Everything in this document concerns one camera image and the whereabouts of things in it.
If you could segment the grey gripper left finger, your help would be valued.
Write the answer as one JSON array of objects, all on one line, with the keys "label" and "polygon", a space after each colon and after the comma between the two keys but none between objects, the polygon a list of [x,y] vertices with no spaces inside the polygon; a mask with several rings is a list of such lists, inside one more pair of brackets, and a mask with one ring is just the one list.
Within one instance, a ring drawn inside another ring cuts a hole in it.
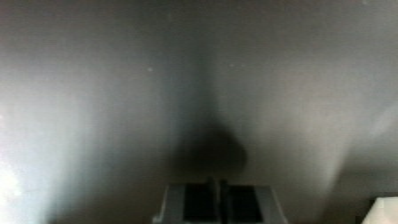
[{"label": "grey gripper left finger", "polygon": [[214,179],[168,186],[152,224],[221,224]]}]

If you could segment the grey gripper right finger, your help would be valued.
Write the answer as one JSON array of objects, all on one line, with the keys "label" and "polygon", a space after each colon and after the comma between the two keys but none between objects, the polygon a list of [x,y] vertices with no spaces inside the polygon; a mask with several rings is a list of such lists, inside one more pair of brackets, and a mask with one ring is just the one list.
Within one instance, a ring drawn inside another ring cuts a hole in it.
[{"label": "grey gripper right finger", "polygon": [[221,182],[221,219],[223,224],[289,224],[269,186]]}]

